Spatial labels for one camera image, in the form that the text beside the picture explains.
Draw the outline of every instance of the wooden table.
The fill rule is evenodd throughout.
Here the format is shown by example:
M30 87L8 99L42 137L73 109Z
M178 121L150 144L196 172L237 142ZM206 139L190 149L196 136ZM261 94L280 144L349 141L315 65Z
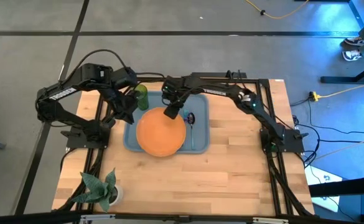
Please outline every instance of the wooden table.
M283 80L270 80L278 117L293 125ZM160 90L162 83L145 84ZM254 85L246 85L255 90ZM191 215L274 215L269 170L259 140L261 124L224 97L206 95L209 103L210 146L203 154L157 158L123 146L125 122L117 121L104 152L100 179L114 167L124 189L121 204L109 212ZM93 119L99 94L82 93L77 115ZM59 208L81 181L86 149L64 160L52 208ZM290 188L305 208L314 212L304 167L294 154L284 153ZM279 186L282 212L285 203ZM102 212L98 204L95 212Z

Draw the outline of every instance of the green plastic cup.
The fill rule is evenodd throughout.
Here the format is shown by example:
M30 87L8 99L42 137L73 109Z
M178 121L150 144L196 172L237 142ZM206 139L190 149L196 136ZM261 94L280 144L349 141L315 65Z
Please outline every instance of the green plastic cup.
M138 85L135 90L140 93L138 96L138 108L140 110L147 110L149 108L149 96L147 94L147 88L144 85Z

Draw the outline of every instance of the sneaker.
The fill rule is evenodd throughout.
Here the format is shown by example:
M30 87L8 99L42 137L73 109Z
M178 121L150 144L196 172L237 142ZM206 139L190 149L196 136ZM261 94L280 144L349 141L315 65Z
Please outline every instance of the sneaker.
M345 43L347 43L348 45L353 45L353 46L363 46L364 45L364 40L361 37L352 37L352 38L346 38L345 40L343 40Z
M346 52L342 52L342 56L348 62L352 62L354 60L358 60L359 58L363 57L360 51L358 50L349 50Z

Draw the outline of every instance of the gray floor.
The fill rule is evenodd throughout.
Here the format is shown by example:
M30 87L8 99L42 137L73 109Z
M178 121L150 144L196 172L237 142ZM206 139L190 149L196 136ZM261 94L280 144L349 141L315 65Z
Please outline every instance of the gray floor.
M0 30L74 30L82 0L0 1ZM272 15L285 14L299 5L290 0L257 1ZM364 0L354 0L364 20ZM360 28L345 3L310 2L284 20L261 17L240 0L199 1L91 1L82 30L248 30L248 31L358 31ZM0 37L0 215L8 215L26 172L37 139L36 91L56 82L70 37ZM86 53L98 48L117 51L135 71L182 76L191 72L238 70L250 78L286 80L290 102L309 91L326 95L351 85L319 83L322 75L354 76L364 70L364 60L345 62L340 56L342 39L308 37L79 37L71 61L73 67ZM100 53L87 60L113 68L119 62ZM63 105L75 111L78 95ZM342 130L364 131L364 88L320 100L312 105L313 122ZM307 105L293 108L307 124ZM306 150L316 140L310 132ZM319 130L324 139L364 139ZM26 212L47 212L64 154L65 138L51 129ZM319 154L348 144L321 144ZM364 177L364 146L347 149L314 162L320 169L353 179Z

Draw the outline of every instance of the orange plate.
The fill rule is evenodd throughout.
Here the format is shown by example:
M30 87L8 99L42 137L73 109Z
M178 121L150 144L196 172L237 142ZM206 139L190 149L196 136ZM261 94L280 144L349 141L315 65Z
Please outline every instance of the orange plate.
M174 154L186 138L186 125L181 115L170 119L164 110L165 108L154 108L145 112L136 129L140 147L157 157Z

